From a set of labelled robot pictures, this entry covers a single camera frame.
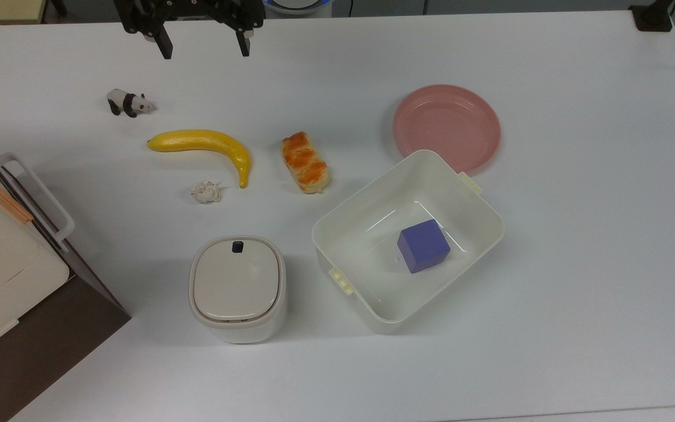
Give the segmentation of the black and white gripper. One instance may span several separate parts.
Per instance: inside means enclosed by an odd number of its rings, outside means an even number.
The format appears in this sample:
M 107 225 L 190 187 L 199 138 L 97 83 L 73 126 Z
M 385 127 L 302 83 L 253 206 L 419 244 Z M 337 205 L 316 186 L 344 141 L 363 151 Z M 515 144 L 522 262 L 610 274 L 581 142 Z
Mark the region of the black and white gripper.
M 164 24 L 188 17 L 209 18 L 236 31 L 243 57 L 251 56 L 253 29 L 265 18 L 262 1 L 115 1 L 115 10 L 128 33 L 157 38 L 164 59 L 172 58 L 173 45 Z

